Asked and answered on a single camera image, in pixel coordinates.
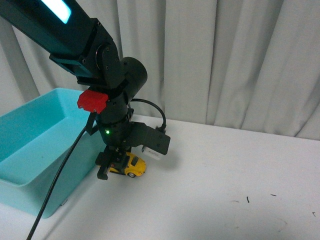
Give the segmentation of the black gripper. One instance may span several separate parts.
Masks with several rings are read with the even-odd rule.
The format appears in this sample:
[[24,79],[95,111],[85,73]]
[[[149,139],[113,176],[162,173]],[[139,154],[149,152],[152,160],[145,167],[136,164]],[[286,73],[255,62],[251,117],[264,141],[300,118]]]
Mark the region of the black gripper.
[[126,136],[126,131],[119,124],[97,124],[105,149],[98,154],[95,164],[99,166],[97,177],[100,180],[107,180],[111,163],[116,160],[121,153],[130,152],[130,147],[121,146]]

